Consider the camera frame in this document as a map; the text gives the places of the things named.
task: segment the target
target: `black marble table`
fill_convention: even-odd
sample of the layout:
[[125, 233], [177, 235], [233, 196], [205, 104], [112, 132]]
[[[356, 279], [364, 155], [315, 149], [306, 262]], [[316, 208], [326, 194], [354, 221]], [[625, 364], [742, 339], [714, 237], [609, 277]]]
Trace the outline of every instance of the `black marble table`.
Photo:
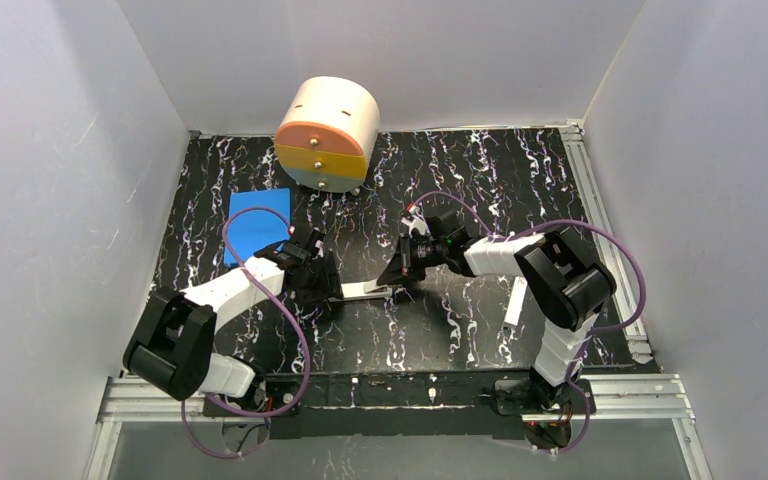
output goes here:
[[[376, 278], [393, 254], [401, 210], [429, 190], [445, 190], [474, 205], [496, 232], [516, 232], [557, 218], [586, 220], [556, 129], [383, 133], [359, 196], [299, 187], [281, 169], [269, 137], [213, 137], [190, 142], [161, 245], [155, 285], [183, 289], [221, 275], [222, 224], [232, 192], [290, 188], [292, 222], [327, 235], [342, 281]], [[426, 215], [458, 209], [434, 197]], [[508, 277], [464, 278], [440, 267], [425, 282], [392, 299], [301, 307], [316, 372], [451, 371], [529, 367], [537, 356], [543, 318], [526, 298], [517, 328], [502, 321]], [[598, 324], [617, 323], [613, 308]], [[262, 303], [222, 328], [215, 345], [266, 372], [300, 372], [301, 349], [277, 308]], [[586, 365], [632, 364], [621, 332], [591, 343]]]

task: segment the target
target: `white backdrop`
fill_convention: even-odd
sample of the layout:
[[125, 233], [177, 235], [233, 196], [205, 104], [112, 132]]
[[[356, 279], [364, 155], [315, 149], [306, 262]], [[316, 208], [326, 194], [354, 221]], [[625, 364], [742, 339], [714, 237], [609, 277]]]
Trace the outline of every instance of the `white backdrop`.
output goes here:
[[273, 133], [349, 78], [385, 130], [581, 118], [643, 0], [119, 0], [189, 129]]
[[115, 0], [0, 1], [0, 479], [83, 475], [187, 139]]
[[647, 2], [586, 127], [714, 477], [768, 478], [768, 2]]

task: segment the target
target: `blue square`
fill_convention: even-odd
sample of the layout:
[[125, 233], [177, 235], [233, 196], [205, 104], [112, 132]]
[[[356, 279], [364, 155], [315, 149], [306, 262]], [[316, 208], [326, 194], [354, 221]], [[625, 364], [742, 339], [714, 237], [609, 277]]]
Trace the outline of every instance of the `blue square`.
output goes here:
[[[231, 194], [228, 216], [247, 207], [269, 207], [290, 219], [290, 189], [260, 190]], [[244, 213], [234, 220], [228, 229], [228, 241], [245, 262], [261, 248], [281, 240], [287, 240], [290, 234], [287, 227], [275, 215], [260, 210]], [[237, 262], [225, 247], [225, 266], [236, 267]]]

